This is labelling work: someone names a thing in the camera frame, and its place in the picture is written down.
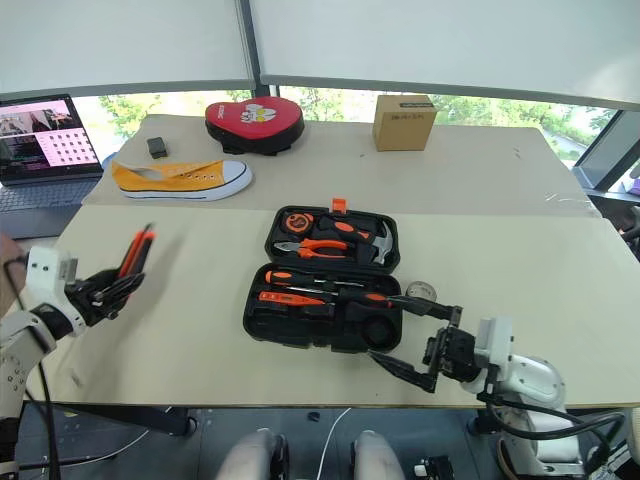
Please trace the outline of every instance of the yellow canvas shoe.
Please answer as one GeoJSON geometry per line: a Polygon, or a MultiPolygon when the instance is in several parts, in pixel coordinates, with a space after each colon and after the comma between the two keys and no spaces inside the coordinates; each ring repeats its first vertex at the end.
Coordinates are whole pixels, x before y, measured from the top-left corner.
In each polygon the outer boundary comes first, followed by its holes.
{"type": "Polygon", "coordinates": [[[170,163],[149,167],[111,164],[113,179],[131,198],[178,198],[210,201],[245,188],[251,169],[236,160],[205,163],[170,163]]]}

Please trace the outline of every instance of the white wire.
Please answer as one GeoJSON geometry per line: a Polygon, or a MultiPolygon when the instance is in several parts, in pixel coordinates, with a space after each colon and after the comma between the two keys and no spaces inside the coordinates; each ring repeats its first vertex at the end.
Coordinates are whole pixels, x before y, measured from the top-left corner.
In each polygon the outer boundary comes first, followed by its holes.
{"type": "MultiPolygon", "coordinates": [[[[164,413],[169,413],[169,410],[171,410],[173,407],[169,407],[167,408],[164,413]]],[[[118,450],[116,450],[115,452],[111,452],[108,453],[106,455],[103,455],[102,457],[99,458],[92,458],[91,460],[86,460],[84,462],[79,462],[79,463],[73,463],[71,465],[60,465],[62,468],[65,467],[77,467],[78,465],[88,465],[90,463],[95,463],[95,462],[101,462],[102,460],[106,460],[109,457],[113,457],[115,455],[118,455],[122,452],[124,452],[126,449],[133,447],[136,443],[138,443],[140,440],[142,440],[144,437],[146,437],[149,434],[149,430],[145,430],[144,432],[142,432],[140,435],[138,435],[138,437],[135,440],[131,440],[129,443],[127,443],[124,447],[119,448],[118,450]]]]}
{"type": "Polygon", "coordinates": [[[336,421],[333,422],[333,425],[331,425],[331,430],[329,430],[329,435],[327,435],[327,441],[324,442],[324,448],[322,449],[322,456],[320,457],[320,466],[318,467],[318,476],[316,477],[316,480],[320,480],[320,475],[322,475],[322,465],[324,464],[324,456],[327,453],[327,447],[329,446],[329,440],[331,440],[333,429],[336,428],[336,425],[338,424],[338,422],[342,420],[342,417],[344,417],[347,413],[349,413],[350,410],[351,410],[351,407],[347,408],[344,412],[342,412],[338,416],[338,418],[336,418],[336,421]]]}

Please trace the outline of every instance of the laptop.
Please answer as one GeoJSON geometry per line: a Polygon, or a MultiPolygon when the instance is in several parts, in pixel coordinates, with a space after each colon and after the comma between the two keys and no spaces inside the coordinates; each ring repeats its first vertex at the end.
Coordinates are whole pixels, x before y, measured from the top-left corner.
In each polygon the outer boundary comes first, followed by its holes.
{"type": "Polygon", "coordinates": [[[60,235],[101,176],[69,95],[0,101],[0,232],[60,235]]]}

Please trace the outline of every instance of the toolbox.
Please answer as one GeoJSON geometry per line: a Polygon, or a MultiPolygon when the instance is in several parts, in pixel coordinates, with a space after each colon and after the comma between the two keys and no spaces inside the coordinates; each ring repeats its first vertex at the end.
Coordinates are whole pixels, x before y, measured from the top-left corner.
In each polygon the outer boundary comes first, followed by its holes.
{"type": "Polygon", "coordinates": [[[275,216],[243,325],[256,340],[337,352],[392,350],[402,337],[395,221],[376,213],[286,206],[275,216]]]}

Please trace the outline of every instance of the laptop screen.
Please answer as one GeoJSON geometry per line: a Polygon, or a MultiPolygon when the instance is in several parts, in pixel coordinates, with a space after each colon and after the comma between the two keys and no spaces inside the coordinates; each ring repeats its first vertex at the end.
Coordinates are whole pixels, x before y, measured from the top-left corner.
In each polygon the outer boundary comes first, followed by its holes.
{"type": "Polygon", "coordinates": [[[70,96],[0,102],[0,182],[101,172],[70,96]]]}

